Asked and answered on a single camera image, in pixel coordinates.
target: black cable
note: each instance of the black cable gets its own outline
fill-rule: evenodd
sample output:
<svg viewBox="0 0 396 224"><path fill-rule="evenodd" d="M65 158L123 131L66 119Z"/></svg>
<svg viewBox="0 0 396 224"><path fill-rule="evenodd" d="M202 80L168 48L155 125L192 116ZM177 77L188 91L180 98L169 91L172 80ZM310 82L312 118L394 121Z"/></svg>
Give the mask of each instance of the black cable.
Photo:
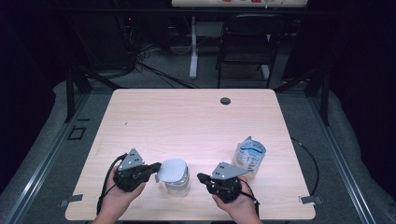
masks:
<svg viewBox="0 0 396 224"><path fill-rule="evenodd" d="M160 77L166 77L166 78L168 78L168 79L170 79L170 80L172 80L172 81L174 81L174 82L176 82L176 83L178 83L178 84L180 84L180 85L182 85L182 86L184 86L184 87L186 87L188 89L199 88L195 84L180 80L180 79L178 79L176 77L171 77L169 75L166 75L164 72L161 72L161 71L159 71L159 70L157 70L155 68L152 68L152 67L150 67L150 66L148 66L148 65L146 65L144 63L141 63L141 62L136 62L136 63L139 64L140 66L142 66L142 68L144 68L144 69L146 69L146 70L148 70L148 71L150 71L150 72L152 72L152 73L154 73L154 74L156 74L156 75L158 75Z"/></svg>
<svg viewBox="0 0 396 224"><path fill-rule="evenodd" d="M113 170L113 167L116 165L116 163L118 162L118 161L122 161L123 159L125 159L125 157L127 156L128 154L123 154L122 156L118 156L114 161L113 161L113 163L111 163L111 165L110 165L110 168L108 168L108 171L107 171L107 174L106 174L106 177L105 177L105 182L104 182L104 184L103 184L103 187L102 187L102 193L101 193L101 195L100 195L100 197L99 197L99 200L98 200L98 204L96 205L96 215L98 215L99 214L99 212L100 212L100 210L101 210L101 208L102 208L102 202L103 202L103 198L105 198L105 196L108 194L108 192L111 190L111 189L113 189L117 184L115 184L113 187L111 187L108 191L106 191L106 185L107 185L107 180L108 180L108 177L110 176L110 174L111 174L111 171Z"/></svg>
<svg viewBox="0 0 396 224"><path fill-rule="evenodd" d="M300 141L298 141L298 140L295 139L294 137L290 137L290 139L291 139L293 142L297 143L300 147L302 147L302 148L306 151L306 153L308 153L309 157L311 157L312 161L313 161L314 164L315 164L315 168L316 168L316 171L317 171L317 180L316 180L316 182L315 182L314 188L312 189L311 193L309 194L310 196L312 196L312 195L314 195L315 192L317 191L318 183L319 183L319 168L318 168L317 160L315 160L314 155L312 155L312 153L308 150L308 148L306 148Z"/></svg>
<svg viewBox="0 0 396 224"><path fill-rule="evenodd" d="M251 189L251 187L250 187L250 185L248 184L248 182L246 182L246 181L243 180L243 179L239 179L239 180L242 181L242 182L244 182L244 183L247 185L247 187L249 188L250 192L251 192L251 195L248 194L248 193L245 193L245 192L243 192L243 191L241 191L241 194L242 194L242 195L245 195L245 196L249 197L251 200L253 200L254 206L255 206L255 208L256 208L257 217L260 218L260 213L259 213L259 205L260 205L260 203L259 203L259 201L256 199L256 197L254 197L253 190Z"/></svg>

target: hand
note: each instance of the hand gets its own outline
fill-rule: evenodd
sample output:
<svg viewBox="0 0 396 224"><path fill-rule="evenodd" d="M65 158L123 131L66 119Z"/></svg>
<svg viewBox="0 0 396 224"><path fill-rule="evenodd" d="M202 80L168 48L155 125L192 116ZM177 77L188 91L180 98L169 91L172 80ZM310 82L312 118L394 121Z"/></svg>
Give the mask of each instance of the hand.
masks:
<svg viewBox="0 0 396 224"><path fill-rule="evenodd" d="M117 168L118 166L113 167L113 170L108 177L106 191L108 191L109 189L111 189L111 187L115 185L113 177L117 171ZM96 219L93 221L93 223L115 223L122 216L122 214L124 214L131 201L133 201L135 198L137 198L137 196L142 193L145 186L146 183L142 183L132 192L125 192L115 186L103 198L101 211Z"/></svg>
<svg viewBox="0 0 396 224"><path fill-rule="evenodd" d="M238 178L248 182L247 178L242 175L238 176ZM242 191L252 195L252 192L244 181L241 181ZM224 203L221 198L219 198L215 194L212 195L212 198L215 201L216 205L220 209L227 212L234 222L238 224L262 224L256 214L255 204L253 200L251 200L251 198L240 194L238 198L236 198L236 200L231 203Z"/></svg>

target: chair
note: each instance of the chair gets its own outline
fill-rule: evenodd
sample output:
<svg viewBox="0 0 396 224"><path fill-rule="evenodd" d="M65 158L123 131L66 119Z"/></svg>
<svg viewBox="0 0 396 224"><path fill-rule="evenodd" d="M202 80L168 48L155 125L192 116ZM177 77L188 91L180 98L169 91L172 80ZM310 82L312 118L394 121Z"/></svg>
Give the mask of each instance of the chair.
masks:
<svg viewBox="0 0 396 224"><path fill-rule="evenodd" d="M280 40L286 33L287 20L280 15L238 14L224 22L219 42L216 68L218 88L223 63L257 64L269 66L265 88L269 88Z"/></svg>

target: desk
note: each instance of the desk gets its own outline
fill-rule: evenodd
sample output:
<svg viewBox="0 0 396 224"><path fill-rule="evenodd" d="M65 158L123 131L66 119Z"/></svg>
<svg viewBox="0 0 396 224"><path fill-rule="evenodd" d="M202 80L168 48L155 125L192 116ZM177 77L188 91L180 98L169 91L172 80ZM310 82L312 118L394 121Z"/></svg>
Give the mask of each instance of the desk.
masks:
<svg viewBox="0 0 396 224"><path fill-rule="evenodd" d="M305 7L308 0L172 0L172 7ZM196 48L196 21L191 20L191 65L190 79L197 78L198 50ZM268 66L262 66L264 77L268 77Z"/></svg>
<svg viewBox="0 0 396 224"><path fill-rule="evenodd" d="M223 97L231 103L223 105ZM308 189L275 93L230 89L114 91L74 191L82 201L70 203L65 216L94 219L109 165L134 147L146 164L185 160L191 188L186 197L174 197L152 175L122 220L230 220L196 175L231 162L237 143L250 135L267 148L259 172L249 179L260 218L313 218L314 207L299 203Z"/></svg>

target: gray floor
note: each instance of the gray floor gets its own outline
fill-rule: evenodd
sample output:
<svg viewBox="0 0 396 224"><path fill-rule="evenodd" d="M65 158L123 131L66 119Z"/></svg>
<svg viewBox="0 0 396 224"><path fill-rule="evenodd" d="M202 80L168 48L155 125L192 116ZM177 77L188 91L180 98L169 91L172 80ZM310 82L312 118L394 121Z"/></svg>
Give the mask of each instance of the gray floor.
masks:
<svg viewBox="0 0 396 224"><path fill-rule="evenodd" d="M199 48L198 77L195 80L189 79L191 53L180 54L186 51L185 48L175 48L178 53L154 49L146 54L148 57L143 63L200 88L216 88L216 57L213 46L206 45L206 41ZM283 84L281 76L290 43L285 42L280 51L271 89ZM227 68L224 73L228 75L222 81L223 88L262 88L264 85L261 72L252 67ZM102 71L101 74L109 77L112 72ZM131 74L111 80L134 89L183 88L139 66ZM102 83L91 80L91 84L93 91L90 95L76 92L77 114L67 124L64 123L65 83L54 88L57 94L55 107L20 170L0 197L1 223L86 223L66 220L66 207L59 206L59 203L73 194L111 97L111 90ZM318 118L318 100L304 97L304 86L301 83L277 97L290 136L298 139L318 163L319 182L315 195L320 196L324 203L316 205L317 216L313 220L291 223L396 223L395 202L374 182L362 164L355 134L337 97L331 94L331 126L325 127ZM85 130L81 140L67 140L73 127ZM301 146L294 144L294 147L307 186L312 190L317 177L315 165ZM355 182L350 183L351 179L346 178L350 177L348 174ZM268 220L265 223L285 221Z"/></svg>

